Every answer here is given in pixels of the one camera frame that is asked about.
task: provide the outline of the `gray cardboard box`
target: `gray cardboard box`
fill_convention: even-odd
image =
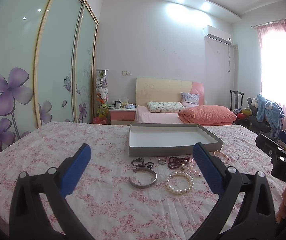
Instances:
[[[220,138],[199,124],[132,123],[129,156],[190,155],[198,142],[209,152],[221,150],[223,144]]]

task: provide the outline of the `pink floral bedsheet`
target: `pink floral bedsheet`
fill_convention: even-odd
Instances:
[[[272,165],[255,145],[256,134],[239,125],[209,126],[224,143],[222,152],[240,172],[267,174],[275,210],[286,184],[270,175]],[[171,172],[155,163],[159,178],[153,187],[137,189],[128,183],[132,175],[128,156],[129,126],[51,122],[25,136],[0,153],[0,217],[8,224],[12,193],[21,171],[30,175],[58,167],[87,143],[92,158],[72,195],[66,199],[87,230],[97,239],[188,239],[205,220],[217,201],[203,177],[195,178],[194,189],[184,195],[165,190]],[[239,195],[224,229],[228,229],[240,208]],[[61,231],[44,195],[41,196],[51,224]]]

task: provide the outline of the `pillow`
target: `pillow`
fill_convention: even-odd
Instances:
[[[182,105],[184,105],[185,107],[193,107],[199,105],[200,94],[190,94],[181,92],[181,95],[182,95],[182,100],[181,100]]]
[[[237,116],[225,106],[195,106],[185,108],[180,114],[188,117],[193,123],[212,124],[233,122]]]
[[[185,107],[180,102],[148,102],[151,113],[179,113]]]

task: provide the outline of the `dark bead bracelet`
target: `dark bead bracelet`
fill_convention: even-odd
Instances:
[[[190,157],[179,158],[179,157],[170,157],[167,166],[173,170],[179,168],[182,164],[187,164],[190,160]]]
[[[154,167],[154,163],[152,163],[152,162],[144,163],[144,159],[142,159],[142,158],[137,158],[136,160],[131,161],[131,164],[135,167],[147,167],[150,169]]]

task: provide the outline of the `silver ring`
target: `silver ring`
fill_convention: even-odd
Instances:
[[[161,164],[161,165],[166,164],[166,160],[165,159],[159,159],[159,164]]]
[[[153,171],[152,169],[150,168],[147,168],[147,167],[137,167],[137,168],[134,168],[133,169],[133,172],[136,172],[136,171],[148,171],[150,173],[152,173],[154,176],[155,176],[155,179],[150,183],[150,184],[146,184],[146,185],[139,185],[139,184],[135,184],[132,180],[131,180],[131,177],[129,177],[129,182],[130,184],[133,186],[133,187],[136,187],[136,188],[148,188],[148,187],[151,187],[155,184],[156,180],[157,180],[157,174],[155,171]]]

